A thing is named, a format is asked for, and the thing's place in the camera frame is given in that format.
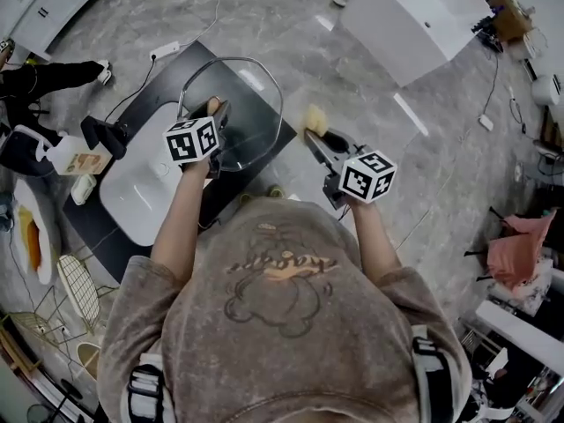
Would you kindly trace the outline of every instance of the gray t-shirt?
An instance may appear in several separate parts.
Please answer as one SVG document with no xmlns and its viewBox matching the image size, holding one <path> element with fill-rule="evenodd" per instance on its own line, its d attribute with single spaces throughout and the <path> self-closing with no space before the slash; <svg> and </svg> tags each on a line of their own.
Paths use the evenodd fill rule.
<svg viewBox="0 0 564 423">
<path fill-rule="evenodd" d="M 414 324 L 454 356 L 467 397 L 462 346 L 416 271 L 374 285 L 356 241 L 320 207 L 260 199 L 215 237 L 184 287 L 162 265 L 131 258 L 102 345 L 100 402 L 120 420 L 130 371 L 159 342 L 179 423 L 306 410 L 415 423 Z"/>
</svg>

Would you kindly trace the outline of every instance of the pink cloth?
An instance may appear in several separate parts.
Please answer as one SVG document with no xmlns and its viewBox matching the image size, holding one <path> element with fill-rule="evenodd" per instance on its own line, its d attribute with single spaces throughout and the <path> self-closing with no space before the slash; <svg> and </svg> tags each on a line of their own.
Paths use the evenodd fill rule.
<svg viewBox="0 0 564 423">
<path fill-rule="evenodd" d="M 556 211 L 540 219 L 509 216 L 503 221 L 519 234 L 490 241 L 487 268 L 509 290 L 530 280 Z"/>
</svg>

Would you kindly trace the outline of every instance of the white cabinet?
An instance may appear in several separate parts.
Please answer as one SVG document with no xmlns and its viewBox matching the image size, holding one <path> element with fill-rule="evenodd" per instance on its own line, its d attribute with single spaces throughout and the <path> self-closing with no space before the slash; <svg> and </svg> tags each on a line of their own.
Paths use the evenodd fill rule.
<svg viewBox="0 0 564 423">
<path fill-rule="evenodd" d="M 54 22 L 64 22 L 73 12 L 77 0 L 41 0 L 42 12 Z"/>
<path fill-rule="evenodd" d="M 21 0 L 19 14 L 10 21 L 7 35 L 20 46 L 46 60 L 47 47 L 88 0 Z"/>
</svg>

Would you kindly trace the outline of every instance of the power strip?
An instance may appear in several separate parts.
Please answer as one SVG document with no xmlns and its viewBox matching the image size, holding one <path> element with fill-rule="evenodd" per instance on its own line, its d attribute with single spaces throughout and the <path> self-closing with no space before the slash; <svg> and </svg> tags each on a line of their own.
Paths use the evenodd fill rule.
<svg viewBox="0 0 564 423">
<path fill-rule="evenodd" d="M 488 131 L 492 131 L 494 129 L 494 123 L 486 115 L 480 116 L 478 118 L 478 122 L 481 123 Z"/>
<path fill-rule="evenodd" d="M 180 52 L 180 43 L 178 41 L 174 41 L 166 46 L 152 50 L 149 57 L 152 59 L 152 57 L 155 56 L 155 61 L 157 61 L 165 56 L 170 56 L 178 52 Z"/>
</svg>

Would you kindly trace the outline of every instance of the black countertop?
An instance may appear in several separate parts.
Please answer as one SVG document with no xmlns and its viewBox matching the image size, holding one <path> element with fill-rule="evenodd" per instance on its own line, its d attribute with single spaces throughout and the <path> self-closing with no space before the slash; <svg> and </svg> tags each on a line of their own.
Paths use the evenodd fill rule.
<svg viewBox="0 0 564 423">
<path fill-rule="evenodd" d="M 196 42 L 172 61 L 151 83 L 131 102 L 120 116 L 117 124 L 123 126 L 131 140 L 143 125 L 162 105 L 178 101 L 180 91 L 188 78 L 215 55 Z M 197 93 L 186 96 L 187 107 L 195 105 L 212 95 L 238 102 L 249 122 L 273 120 L 275 112 L 252 89 L 241 81 L 227 67 L 212 66 L 213 74 L 204 73 L 198 82 Z M 219 213 L 237 197 L 249 183 L 279 154 L 295 137 L 296 133 L 285 121 L 274 148 L 252 166 L 236 173 L 222 172 L 217 180 L 204 189 L 200 225 L 208 227 Z M 122 281 L 127 262 L 132 256 L 149 256 L 151 247 L 138 246 L 117 226 L 100 200 L 100 184 L 105 173 L 97 176 L 98 185 L 84 205 L 76 205 L 69 196 L 63 212 L 69 222 L 94 250 L 95 256 L 117 280 Z"/>
</svg>

